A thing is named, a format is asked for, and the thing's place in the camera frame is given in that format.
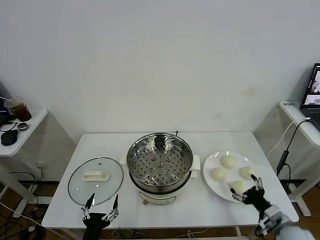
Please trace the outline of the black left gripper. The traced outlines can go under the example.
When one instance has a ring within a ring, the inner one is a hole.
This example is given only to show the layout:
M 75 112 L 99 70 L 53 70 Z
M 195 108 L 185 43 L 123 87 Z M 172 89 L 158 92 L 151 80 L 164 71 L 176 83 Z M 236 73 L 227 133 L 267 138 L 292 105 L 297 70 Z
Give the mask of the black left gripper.
M 90 208 L 93 204 L 94 197 L 95 193 L 93 193 L 86 201 L 85 205 L 81 207 L 81 212 L 83 213 L 83 223 L 86 226 L 86 230 L 82 240 L 98 240 L 102 230 L 108 227 L 111 224 L 110 222 L 113 222 L 119 215 L 118 194 L 114 199 L 112 210 L 107 215 L 105 213 L 97 212 L 90 213 Z

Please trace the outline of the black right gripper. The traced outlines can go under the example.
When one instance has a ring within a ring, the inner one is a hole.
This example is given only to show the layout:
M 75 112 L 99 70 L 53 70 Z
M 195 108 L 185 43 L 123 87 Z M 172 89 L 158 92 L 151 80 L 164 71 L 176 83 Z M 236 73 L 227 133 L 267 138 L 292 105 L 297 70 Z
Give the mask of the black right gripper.
M 253 205 L 258 212 L 264 212 L 271 204 L 264 198 L 265 190 L 263 189 L 262 179 L 256 177 L 254 174 L 251 174 L 250 177 L 254 180 L 255 187 L 250 188 L 245 192 L 243 183 L 229 184 L 232 197 L 238 202 L 243 202 L 246 205 Z

